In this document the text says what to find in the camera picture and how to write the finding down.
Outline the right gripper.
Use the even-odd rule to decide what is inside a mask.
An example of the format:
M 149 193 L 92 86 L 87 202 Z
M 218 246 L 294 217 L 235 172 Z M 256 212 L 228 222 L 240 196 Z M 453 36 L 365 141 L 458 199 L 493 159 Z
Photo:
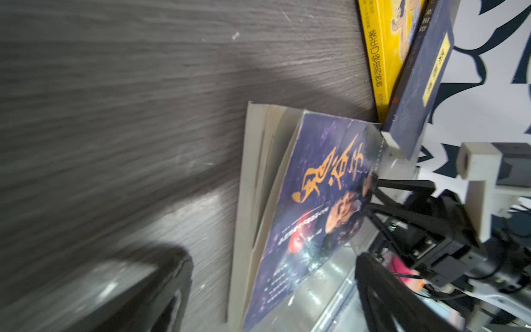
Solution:
M 478 240 L 457 195 L 445 190 L 431 196 L 436 186 L 428 180 L 379 178 L 371 188 L 410 192 L 400 207 L 367 207 L 365 215 L 378 235 L 369 252 L 377 258 L 388 250 L 408 268 L 438 287 L 472 291 L 480 284 L 496 291 L 522 291 L 530 286 L 530 249 L 508 227 Z

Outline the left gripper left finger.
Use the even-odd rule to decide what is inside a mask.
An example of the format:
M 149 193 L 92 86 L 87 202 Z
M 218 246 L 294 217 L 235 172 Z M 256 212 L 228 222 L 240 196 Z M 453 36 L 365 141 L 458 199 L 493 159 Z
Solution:
M 192 257 L 169 249 L 154 272 L 67 331 L 180 331 L 192 287 Z

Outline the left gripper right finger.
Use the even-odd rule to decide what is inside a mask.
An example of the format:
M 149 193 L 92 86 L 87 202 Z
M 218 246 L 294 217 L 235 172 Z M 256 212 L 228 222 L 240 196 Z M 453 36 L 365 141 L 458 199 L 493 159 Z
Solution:
M 356 259 L 355 279 L 370 331 L 455 331 L 370 254 Z

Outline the purple portrait book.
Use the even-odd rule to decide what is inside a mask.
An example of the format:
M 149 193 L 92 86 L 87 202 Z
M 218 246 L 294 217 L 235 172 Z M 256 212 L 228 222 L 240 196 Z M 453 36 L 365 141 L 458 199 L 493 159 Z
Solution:
M 248 103 L 229 330 L 252 330 L 359 231 L 383 153 L 377 123 Z

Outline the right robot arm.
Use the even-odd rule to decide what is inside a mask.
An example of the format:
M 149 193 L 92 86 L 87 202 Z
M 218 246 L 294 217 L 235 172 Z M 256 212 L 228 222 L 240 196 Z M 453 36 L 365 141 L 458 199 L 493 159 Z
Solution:
M 488 308 L 530 323 L 530 249 L 509 230 L 482 242 L 459 196 L 431 181 L 378 179 L 365 215 L 387 248 L 434 289 L 453 286 Z

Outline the blue book yellow label upper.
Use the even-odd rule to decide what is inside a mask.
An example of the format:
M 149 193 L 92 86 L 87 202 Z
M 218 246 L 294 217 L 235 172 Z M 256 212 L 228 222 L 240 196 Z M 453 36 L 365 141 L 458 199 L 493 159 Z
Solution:
M 428 1 L 381 134 L 391 155 L 410 159 L 433 110 L 454 46 L 460 1 Z

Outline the small yellow cartoon book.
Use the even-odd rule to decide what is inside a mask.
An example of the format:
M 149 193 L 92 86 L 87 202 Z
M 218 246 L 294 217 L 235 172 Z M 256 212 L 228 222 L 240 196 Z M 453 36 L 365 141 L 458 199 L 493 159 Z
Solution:
M 384 123 L 425 0 L 358 0 L 378 120 Z

